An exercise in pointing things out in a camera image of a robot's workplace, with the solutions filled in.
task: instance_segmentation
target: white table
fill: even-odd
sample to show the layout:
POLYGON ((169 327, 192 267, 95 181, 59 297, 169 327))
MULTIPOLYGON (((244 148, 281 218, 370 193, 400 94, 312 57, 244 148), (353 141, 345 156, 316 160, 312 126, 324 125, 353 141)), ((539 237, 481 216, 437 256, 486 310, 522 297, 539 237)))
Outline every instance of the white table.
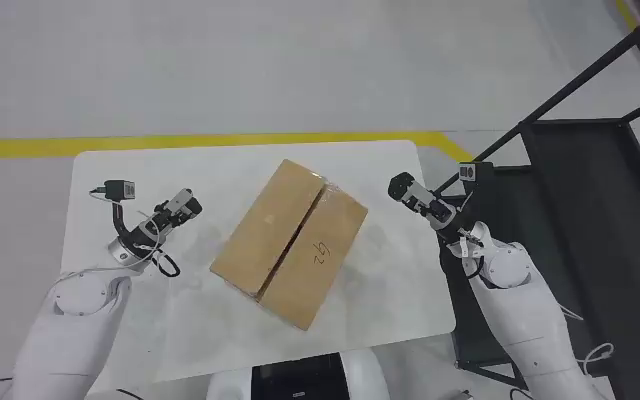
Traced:
MULTIPOLYGON (((426 220, 387 195, 408 171, 422 181, 411 142, 354 142, 88 152, 74 163, 62 270, 108 257, 111 207, 88 196, 107 179, 136 183, 142 211, 188 187, 204 211, 164 249, 182 274, 149 266, 133 293, 92 392, 370 347, 451 332, 455 318, 426 220), (369 214, 308 332, 265 312, 209 266, 284 158, 337 183, 369 214)), ((125 209, 132 229, 140 220, 125 209)))

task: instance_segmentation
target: cardboard box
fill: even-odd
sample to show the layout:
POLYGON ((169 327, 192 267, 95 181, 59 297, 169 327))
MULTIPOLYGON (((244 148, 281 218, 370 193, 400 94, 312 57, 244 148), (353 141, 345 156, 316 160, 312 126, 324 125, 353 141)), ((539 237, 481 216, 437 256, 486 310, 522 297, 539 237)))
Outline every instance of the cardboard box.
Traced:
POLYGON ((284 160, 211 271, 307 330, 366 215, 348 194, 284 160))

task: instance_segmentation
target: white robot body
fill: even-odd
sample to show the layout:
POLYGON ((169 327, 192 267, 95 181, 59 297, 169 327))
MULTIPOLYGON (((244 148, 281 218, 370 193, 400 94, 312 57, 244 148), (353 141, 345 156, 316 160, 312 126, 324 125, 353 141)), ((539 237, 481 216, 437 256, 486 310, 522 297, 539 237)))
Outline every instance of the white robot body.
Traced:
MULTIPOLYGON (((477 222, 471 235, 482 246, 469 244, 462 257, 471 288, 487 325, 509 354, 536 400, 600 400, 575 359, 567 322, 556 298, 519 243, 491 238, 489 228, 477 222), (479 257, 485 265, 480 265, 479 257)), ((460 244, 449 246, 461 257, 460 244)))
POLYGON ((111 352, 130 291, 124 278, 109 303, 78 316, 64 314, 51 290, 18 355, 13 398, 83 399, 111 352))
MULTIPOLYGON (((350 400, 389 400, 387 383, 371 349, 340 353, 350 400)), ((207 400, 250 400, 253 369, 225 371, 211 376, 207 400)))

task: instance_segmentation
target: floor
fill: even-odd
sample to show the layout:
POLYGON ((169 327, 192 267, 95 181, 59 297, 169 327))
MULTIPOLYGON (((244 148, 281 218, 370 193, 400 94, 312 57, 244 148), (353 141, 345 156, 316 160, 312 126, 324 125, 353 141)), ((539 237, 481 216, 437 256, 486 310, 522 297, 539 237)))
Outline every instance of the floor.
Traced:
MULTIPOLYGON (((439 130, 477 154, 624 36, 614 3, 4 0, 0 139, 439 130)), ((627 54, 549 117, 621 116, 640 104, 639 73, 627 54)), ((427 186, 455 169, 436 148, 419 156, 427 186)), ((515 141, 493 161, 527 158, 515 141)), ((37 266, 60 260, 72 162, 0 159, 1 377, 46 289, 37 266)), ((393 399, 508 398, 453 367, 448 336, 374 351, 393 399)), ((135 390, 195 399, 207 381, 135 390)))

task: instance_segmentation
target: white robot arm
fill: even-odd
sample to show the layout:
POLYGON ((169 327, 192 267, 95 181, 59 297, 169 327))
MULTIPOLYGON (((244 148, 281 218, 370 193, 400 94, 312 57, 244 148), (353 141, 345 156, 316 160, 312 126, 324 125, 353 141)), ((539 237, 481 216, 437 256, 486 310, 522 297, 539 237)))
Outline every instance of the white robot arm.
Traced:
POLYGON ((15 400, 83 399, 102 371, 120 326, 131 291, 131 277, 150 262, 169 277, 157 258, 175 227, 195 218, 202 207, 189 189, 155 207, 152 216, 129 232, 121 200, 135 197, 132 182, 107 181, 92 193, 113 203, 118 236, 93 268, 63 275, 49 290, 18 355, 14 370, 15 400))
POLYGON ((601 399, 576 362, 559 304, 522 245, 493 239, 487 225, 469 220, 408 173, 391 180, 389 195, 426 217, 462 259, 491 332, 518 366, 533 398, 601 399))

